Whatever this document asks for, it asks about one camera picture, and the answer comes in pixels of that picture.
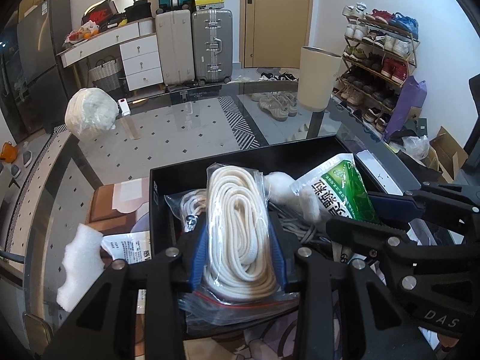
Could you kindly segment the green white medicine packet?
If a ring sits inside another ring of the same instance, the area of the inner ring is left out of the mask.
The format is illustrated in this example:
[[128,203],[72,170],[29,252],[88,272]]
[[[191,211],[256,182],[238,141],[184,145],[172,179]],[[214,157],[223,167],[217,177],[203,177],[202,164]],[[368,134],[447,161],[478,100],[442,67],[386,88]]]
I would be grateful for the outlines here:
[[363,222],[379,223],[354,154],[340,153],[314,167],[292,184],[295,192],[309,186],[320,202],[320,211]]

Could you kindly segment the black cardboard box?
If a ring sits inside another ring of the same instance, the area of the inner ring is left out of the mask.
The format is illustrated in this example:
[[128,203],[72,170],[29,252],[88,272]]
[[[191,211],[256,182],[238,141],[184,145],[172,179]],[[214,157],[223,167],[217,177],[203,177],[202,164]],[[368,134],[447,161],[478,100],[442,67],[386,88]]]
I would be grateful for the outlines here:
[[264,176],[284,172],[297,180],[340,153],[346,152],[329,137],[324,145],[296,141],[153,169],[154,249],[164,250],[168,242],[205,224],[208,259],[200,285],[237,302],[260,301],[282,291],[272,266],[269,213],[276,213],[283,229],[303,244],[327,242],[324,224],[334,215],[321,212],[318,224],[307,223],[301,214],[270,202]]

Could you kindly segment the white plastic label bag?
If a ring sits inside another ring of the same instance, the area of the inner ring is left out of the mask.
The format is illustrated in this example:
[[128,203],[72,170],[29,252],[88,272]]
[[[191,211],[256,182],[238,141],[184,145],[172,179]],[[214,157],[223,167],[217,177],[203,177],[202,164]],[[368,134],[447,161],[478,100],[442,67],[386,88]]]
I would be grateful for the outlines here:
[[113,260],[123,259],[128,264],[142,263],[152,257],[149,232],[104,236],[101,247]]

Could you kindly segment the cardboard box on floor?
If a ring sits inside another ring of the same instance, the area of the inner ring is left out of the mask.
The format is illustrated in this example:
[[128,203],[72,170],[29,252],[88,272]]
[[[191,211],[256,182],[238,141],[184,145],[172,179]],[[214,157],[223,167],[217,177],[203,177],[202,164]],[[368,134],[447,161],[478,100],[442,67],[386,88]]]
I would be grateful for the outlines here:
[[430,141],[430,146],[438,156],[441,179],[452,184],[469,155],[445,127],[439,129],[437,136]]

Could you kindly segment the anime print table mat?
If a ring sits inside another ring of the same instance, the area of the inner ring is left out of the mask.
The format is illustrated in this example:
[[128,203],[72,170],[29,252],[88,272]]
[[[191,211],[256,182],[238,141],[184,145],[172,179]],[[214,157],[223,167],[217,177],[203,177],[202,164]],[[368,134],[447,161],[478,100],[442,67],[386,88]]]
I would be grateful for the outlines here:
[[[146,178],[98,188],[91,199],[87,226],[110,236],[148,232]],[[101,248],[102,260],[112,257]],[[227,301],[204,285],[180,297],[186,313],[188,359],[292,359],[297,323],[296,294],[279,291],[260,301]]]

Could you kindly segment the white foam piece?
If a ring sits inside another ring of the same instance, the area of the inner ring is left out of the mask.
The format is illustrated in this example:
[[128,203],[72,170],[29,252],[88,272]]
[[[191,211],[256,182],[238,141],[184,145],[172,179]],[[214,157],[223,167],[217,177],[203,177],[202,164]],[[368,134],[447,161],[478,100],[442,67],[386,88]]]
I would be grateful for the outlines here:
[[66,280],[58,288],[56,301],[60,307],[72,312],[80,299],[103,273],[100,257],[103,234],[80,223],[73,240],[65,246],[63,268]]

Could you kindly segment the purple paper bag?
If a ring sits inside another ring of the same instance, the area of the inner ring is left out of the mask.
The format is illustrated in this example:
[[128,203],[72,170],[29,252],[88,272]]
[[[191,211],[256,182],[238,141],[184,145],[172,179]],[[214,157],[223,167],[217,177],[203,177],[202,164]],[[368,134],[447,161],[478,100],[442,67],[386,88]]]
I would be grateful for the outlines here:
[[408,120],[411,109],[414,109],[414,116],[419,116],[422,111],[422,106],[427,96],[427,85],[424,80],[418,82],[414,76],[409,76],[403,83],[400,91],[400,96],[391,114],[391,119],[388,122],[384,139],[389,141],[391,136],[400,131],[404,123]]

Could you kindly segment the shoe rack with shoes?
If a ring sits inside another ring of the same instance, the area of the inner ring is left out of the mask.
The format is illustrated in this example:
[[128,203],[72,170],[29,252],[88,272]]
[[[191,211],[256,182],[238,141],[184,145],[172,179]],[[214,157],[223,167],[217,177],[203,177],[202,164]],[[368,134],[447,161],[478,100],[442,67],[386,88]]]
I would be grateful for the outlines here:
[[343,8],[346,71],[339,97],[364,122],[385,133],[408,77],[417,67],[418,21],[400,12],[368,10],[363,2]]

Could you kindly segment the beige cylindrical bin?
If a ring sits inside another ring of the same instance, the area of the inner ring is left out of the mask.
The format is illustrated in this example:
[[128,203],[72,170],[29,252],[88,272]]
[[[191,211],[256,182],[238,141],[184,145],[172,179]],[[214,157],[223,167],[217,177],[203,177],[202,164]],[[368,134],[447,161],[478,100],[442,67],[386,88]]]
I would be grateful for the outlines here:
[[297,98],[311,112],[328,106],[342,57],[320,48],[304,46],[300,53]]

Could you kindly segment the white wrapped bundle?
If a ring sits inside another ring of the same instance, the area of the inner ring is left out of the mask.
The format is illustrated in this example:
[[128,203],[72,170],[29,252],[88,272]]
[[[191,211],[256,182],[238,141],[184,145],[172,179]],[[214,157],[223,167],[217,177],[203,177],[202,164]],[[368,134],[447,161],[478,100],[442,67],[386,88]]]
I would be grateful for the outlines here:
[[64,116],[67,129],[80,141],[92,141],[114,128],[117,102],[100,88],[81,88],[69,100]]

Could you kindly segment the white woven basket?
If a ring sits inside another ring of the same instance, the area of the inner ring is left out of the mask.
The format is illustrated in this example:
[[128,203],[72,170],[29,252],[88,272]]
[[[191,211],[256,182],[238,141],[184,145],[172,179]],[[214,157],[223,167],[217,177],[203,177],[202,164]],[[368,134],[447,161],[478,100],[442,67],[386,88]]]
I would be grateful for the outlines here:
[[95,87],[110,93],[120,88],[122,71],[121,59],[109,56],[97,61],[95,67],[89,70],[89,78]]

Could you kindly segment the white drawer desk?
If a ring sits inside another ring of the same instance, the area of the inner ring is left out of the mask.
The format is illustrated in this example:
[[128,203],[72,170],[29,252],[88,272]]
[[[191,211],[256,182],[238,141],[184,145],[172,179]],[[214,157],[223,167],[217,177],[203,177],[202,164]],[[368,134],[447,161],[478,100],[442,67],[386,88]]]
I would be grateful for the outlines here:
[[118,59],[128,90],[162,85],[163,71],[152,18],[140,19],[84,40],[58,54],[64,67],[85,60],[91,68]]

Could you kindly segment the beige suitcase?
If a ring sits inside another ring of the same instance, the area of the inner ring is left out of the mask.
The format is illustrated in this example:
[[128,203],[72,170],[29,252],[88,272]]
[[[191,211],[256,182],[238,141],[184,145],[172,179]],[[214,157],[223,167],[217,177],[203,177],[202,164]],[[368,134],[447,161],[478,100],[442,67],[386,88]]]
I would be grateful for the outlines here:
[[163,82],[179,86],[195,79],[191,13],[173,10],[155,17]]

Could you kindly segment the black refrigerator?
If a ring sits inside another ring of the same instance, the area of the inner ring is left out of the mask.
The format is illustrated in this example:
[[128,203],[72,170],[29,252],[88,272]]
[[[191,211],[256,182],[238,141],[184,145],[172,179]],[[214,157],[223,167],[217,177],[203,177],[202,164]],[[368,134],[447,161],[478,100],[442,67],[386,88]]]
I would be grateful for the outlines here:
[[17,143],[61,125],[77,91],[59,57],[72,31],[70,1],[45,0],[24,18],[19,13],[1,30],[1,113]]

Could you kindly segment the wooden door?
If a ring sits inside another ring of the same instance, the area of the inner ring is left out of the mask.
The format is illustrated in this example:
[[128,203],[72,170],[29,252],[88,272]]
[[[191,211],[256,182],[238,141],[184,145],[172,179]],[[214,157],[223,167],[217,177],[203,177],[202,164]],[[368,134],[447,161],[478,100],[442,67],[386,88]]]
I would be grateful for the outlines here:
[[298,68],[311,18],[312,0],[240,0],[241,65]]

